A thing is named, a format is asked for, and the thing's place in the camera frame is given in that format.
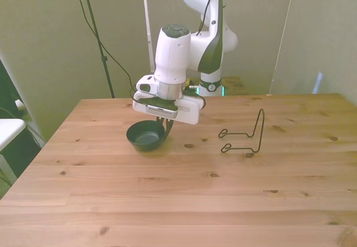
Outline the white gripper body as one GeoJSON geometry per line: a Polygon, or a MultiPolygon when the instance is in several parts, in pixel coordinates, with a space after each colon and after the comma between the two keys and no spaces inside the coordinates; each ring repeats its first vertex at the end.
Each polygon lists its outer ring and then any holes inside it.
{"type": "Polygon", "coordinates": [[[187,90],[176,100],[164,100],[143,91],[135,92],[133,97],[133,109],[137,112],[191,125],[198,123],[202,108],[203,99],[187,90]]]}

